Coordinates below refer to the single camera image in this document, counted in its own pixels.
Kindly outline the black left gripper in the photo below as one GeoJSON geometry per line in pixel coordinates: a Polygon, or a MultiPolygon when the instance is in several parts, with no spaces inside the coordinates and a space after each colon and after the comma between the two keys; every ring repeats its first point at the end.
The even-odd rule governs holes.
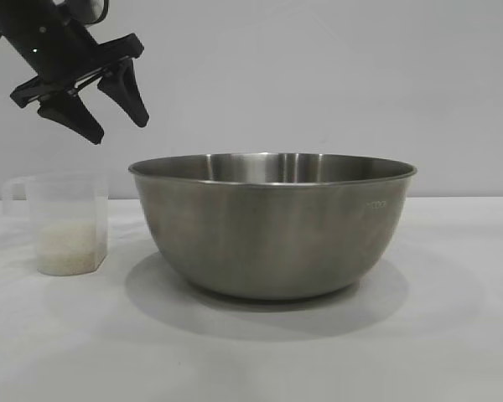
{"type": "Polygon", "coordinates": [[[87,30],[106,18],[109,6],[108,1],[0,1],[0,34],[36,73],[10,97],[18,105],[40,99],[39,116],[95,145],[104,137],[102,126],[78,95],[67,92],[83,79],[106,70],[98,90],[138,127],[149,121],[131,60],[143,52],[137,35],[99,44],[87,30]]]}

